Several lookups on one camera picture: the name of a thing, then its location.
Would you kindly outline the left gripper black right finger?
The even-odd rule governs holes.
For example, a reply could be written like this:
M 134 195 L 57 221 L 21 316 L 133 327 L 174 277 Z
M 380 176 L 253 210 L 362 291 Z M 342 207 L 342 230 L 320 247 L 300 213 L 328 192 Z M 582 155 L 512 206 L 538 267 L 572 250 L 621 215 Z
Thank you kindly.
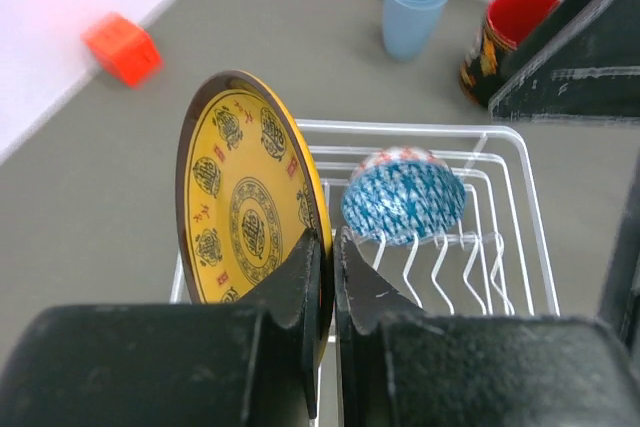
M 434 316 L 334 241 L 344 426 L 635 426 L 639 380 L 603 324 Z

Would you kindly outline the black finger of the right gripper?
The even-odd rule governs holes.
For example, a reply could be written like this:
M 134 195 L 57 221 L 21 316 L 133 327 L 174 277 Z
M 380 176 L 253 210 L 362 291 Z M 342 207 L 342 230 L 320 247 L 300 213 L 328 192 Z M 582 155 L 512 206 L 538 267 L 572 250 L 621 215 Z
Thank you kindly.
M 562 0 L 500 74 L 495 121 L 638 122 L 639 0 Z

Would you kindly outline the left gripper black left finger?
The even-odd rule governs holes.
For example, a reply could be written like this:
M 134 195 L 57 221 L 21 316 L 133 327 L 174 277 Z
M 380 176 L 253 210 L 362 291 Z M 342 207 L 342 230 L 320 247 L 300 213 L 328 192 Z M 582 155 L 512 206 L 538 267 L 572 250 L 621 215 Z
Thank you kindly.
M 321 245 L 232 303 L 66 305 L 1 374 L 5 426 L 306 426 L 317 414 Z

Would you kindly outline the blue white patterned bowl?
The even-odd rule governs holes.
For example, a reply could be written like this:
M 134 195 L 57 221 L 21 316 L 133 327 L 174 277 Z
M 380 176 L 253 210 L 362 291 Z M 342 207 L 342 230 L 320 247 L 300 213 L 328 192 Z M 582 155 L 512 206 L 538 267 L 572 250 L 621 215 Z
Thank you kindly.
M 466 200 L 461 178 L 432 151 L 393 146 L 354 169 L 341 213 L 356 236 L 399 246 L 447 233 L 461 220 Z

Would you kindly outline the yellow patterned plate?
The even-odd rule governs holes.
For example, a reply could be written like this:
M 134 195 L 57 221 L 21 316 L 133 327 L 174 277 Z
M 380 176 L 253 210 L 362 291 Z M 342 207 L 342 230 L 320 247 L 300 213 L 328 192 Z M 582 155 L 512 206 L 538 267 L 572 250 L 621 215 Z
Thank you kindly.
M 326 349 L 334 287 L 324 187 L 294 117 L 261 79 L 226 70 L 199 87 L 181 129 L 175 206 L 196 304 L 239 300 L 312 230 L 321 244 L 319 349 Z

